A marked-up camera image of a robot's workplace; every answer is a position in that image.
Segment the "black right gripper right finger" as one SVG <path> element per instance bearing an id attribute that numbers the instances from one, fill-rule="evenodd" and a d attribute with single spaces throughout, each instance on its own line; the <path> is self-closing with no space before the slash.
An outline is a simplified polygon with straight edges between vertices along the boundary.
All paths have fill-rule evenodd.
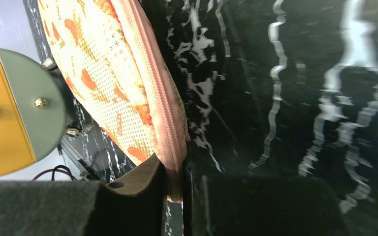
<path id="1" fill-rule="evenodd" d="M 222 174 L 184 164 L 186 236 L 348 236 L 327 183 L 306 177 Z"/>

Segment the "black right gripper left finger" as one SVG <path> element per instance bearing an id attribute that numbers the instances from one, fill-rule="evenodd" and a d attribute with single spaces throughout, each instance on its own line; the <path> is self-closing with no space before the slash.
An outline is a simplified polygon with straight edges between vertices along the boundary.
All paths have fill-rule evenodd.
<path id="1" fill-rule="evenodd" d="M 164 201 L 156 156 L 109 184 L 0 181 L 0 236 L 159 236 Z"/>

